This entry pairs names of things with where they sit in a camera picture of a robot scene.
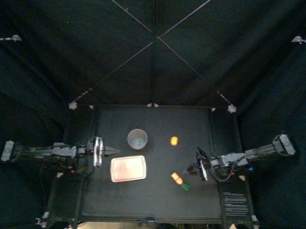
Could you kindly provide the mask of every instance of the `orange object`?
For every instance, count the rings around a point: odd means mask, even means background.
[[[172,138],[170,144],[172,144],[173,146],[177,146],[177,144],[178,144],[178,137],[177,137],[177,136],[174,136],[174,137]]]
[[[182,177],[178,175],[178,173],[173,173],[172,174],[172,177],[173,177],[173,179],[176,180],[176,183],[178,184],[178,185],[182,185],[184,184],[184,179],[182,179]]]

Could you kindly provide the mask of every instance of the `black fabric wall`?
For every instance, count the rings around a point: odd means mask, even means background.
[[[241,131],[248,148],[265,146],[283,132],[292,137],[299,155],[256,164],[252,191],[268,228],[306,228],[306,47],[284,52],[243,104]]]

